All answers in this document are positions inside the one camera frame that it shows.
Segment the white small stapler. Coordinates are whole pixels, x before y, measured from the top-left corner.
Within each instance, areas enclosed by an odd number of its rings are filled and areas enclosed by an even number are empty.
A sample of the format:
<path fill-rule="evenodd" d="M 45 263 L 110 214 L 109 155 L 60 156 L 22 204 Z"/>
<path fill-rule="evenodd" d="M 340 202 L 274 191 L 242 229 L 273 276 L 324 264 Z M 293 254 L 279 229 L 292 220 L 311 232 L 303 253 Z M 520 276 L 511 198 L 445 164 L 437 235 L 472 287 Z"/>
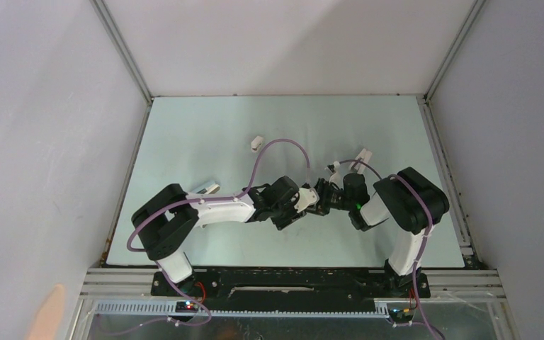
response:
<path fill-rule="evenodd" d="M 265 138 L 263 136 L 257 135 L 250 143 L 250 150 L 253 153 L 258 153 L 265 145 Z"/>

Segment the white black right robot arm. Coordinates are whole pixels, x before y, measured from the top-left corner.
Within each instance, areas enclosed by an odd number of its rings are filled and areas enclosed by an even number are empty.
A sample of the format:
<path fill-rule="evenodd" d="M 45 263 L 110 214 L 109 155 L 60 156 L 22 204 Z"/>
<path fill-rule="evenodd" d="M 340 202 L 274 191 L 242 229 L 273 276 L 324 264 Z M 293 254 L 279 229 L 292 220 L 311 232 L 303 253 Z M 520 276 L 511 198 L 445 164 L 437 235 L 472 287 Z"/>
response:
<path fill-rule="evenodd" d="M 319 179 L 319 200 L 307 209 L 325 216 L 331 210 L 348 213 L 356 230 L 365 232 L 389 219 L 400 228 L 392 253 L 385 261 L 383 285 L 394 296 L 404 295 L 418 278 L 432 229 L 449 211 L 446 194 L 412 167 L 376 181 L 370 193 L 363 174 L 351 172 L 343 185 Z"/>

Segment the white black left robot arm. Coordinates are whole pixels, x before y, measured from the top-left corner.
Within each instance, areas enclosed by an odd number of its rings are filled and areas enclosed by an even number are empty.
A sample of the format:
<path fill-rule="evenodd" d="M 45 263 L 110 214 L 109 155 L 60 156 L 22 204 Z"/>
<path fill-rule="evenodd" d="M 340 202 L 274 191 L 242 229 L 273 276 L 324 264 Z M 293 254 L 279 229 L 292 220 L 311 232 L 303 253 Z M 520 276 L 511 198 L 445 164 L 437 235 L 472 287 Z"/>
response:
<path fill-rule="evenodd" d="M 298 186 L 288 176 L 272 184 L 247 186 L 240 192 L 220 194 L 189 193 L 173 183 L 166 186 L 131 217 L 135 228 L 127 247 L 134 251 L 134 238 L 141 250 L 167 275 L 168 285 L 179 295 L 187 295 L 196 285 L 196 277 L 181 245 L 195 227 L 223 222 L 270 221 L 284 230 L 319 202 L 314 187 Z"/>

